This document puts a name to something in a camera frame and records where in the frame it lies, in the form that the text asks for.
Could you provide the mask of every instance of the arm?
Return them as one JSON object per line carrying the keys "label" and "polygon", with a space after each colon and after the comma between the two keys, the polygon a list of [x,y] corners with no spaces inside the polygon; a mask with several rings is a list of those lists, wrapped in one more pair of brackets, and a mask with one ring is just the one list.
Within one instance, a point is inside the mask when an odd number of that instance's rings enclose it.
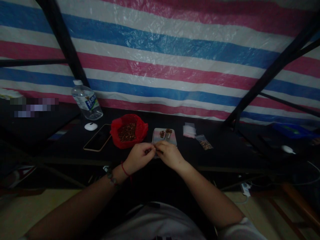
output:
{"label": "arm", "polygon": [[244,215],[239,208],[184,160],[175,145],[161,141],[156,144],[156,149],[162,161],[182,177],[213,225],[222,229],[242,220]]}
{"label": "arm", "polygon": [[[136,144],[123,163],[123,168],[131,175],[144,167],[154,154],[152,144]],[[127,179],[121,165],[113,169],[113,177],[119,184]],[[28,239],[73,239],[89,226],[115,193],[116,189],[106,175],[50,212],[26,236]]]}

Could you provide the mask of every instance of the striped tarp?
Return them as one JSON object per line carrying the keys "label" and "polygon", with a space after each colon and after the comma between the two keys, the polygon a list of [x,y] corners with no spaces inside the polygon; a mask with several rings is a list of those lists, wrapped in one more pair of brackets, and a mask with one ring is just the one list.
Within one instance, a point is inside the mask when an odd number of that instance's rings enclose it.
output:
{"label": "striped tarp", "polygon": [[[320,8],[318,1],[58,0],[102,106],[224,120]],[[0,1],[1,59],[63,58],[34,0]],[[320,37],[317,34],[312,41]],[[73,102],[67,65],[1,68],[0,87]],[[320,49],[263,92],[320,109]],[[258,96],[242,121],[319,127]]]}

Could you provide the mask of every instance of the white cable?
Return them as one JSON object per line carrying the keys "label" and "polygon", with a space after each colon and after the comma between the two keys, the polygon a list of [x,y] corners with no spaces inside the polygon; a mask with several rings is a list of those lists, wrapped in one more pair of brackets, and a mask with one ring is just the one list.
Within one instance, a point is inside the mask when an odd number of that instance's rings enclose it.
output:
{"label": "white cable", "polygon": [[244,202],[234,202],[235,204],[245,204],[245,203],[247,203],[247,201],[248,201],[248,196],[246,196],[246,200],[244,201]]}
{"label": "white cable", "polygon": [[[309,162],[309,161],[307,161],[307,162],[310,163],[312,166],[314,166],[314,167],[318,170],[318,172],[319,172],[319,177],[318,177],[316,180],[313,180],[313,181],[311,181],[311,182],[291,184],[292,186],[309,185],[309,184],[318,182],[318,181],[320,180],[320,169],[317,168],[317,166],[315,166],[313,163],[311,163],[311,162]],[[256,184],[253,184],[252,181],[249,181],[249,183],[250,183],[251,185],[257,186],[257,187],[268,187],[268,186],[271,185],[271,184],[268,184],[268,185],[266,185],[266,186],[256,185]]]}
{"label": "white cable", "polygon": [[314,166],[314,167],[318,170],[318,172],[319,172],[319,177],[318,177],[316,180],[313,180],[313,181],[311,181],[311,182],[292,184],[292,186],[309,185],[309,184],[315,183],[315,182],[317,182],[317,181],[320,180],[320,170],[319,170],[319,168],[317,168],[313,163],[311,163],[311,162],[309,162],[309,161],[307,161],[307,162],[310,163],[312,166]]}
{"label": "white cable", "polygon": [[249,181],[249,183],[251,184],[251,186],[257,186],[257,187],[269,187],[271,185],[271,183],[267,184],[267,185],[257,185],[257,184],[253,184],[252,181]]}

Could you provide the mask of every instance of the bottle label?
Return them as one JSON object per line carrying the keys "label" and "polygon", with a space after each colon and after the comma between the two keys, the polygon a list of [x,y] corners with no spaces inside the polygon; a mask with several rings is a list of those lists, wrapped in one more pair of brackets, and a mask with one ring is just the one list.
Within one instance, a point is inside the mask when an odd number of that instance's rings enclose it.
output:
{"label": "bottle label", "polygon": [[76,100],[79,108],[84,110],[91,111],[94,108],[99,106],[97,97],[94,93],[90,96],[85,96],[85,97],[73,96],[73,98],[74,100]]}

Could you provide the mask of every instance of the red string bracelet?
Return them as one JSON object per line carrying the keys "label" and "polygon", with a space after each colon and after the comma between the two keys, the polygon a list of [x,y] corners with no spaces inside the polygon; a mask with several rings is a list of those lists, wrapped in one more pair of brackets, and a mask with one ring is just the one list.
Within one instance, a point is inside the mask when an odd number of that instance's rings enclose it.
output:
{"label": "red string bracelet", "polygon": [[125,173],[128,177],[130,177],[130,182],[131,182],[131,184],[132,184],[132,176],[129,175],[129,174],[126,172],[126,170],[124,170],[123,162],[121,162],[121,167],[122,167],[122,170],[124,171],[124,173]]}

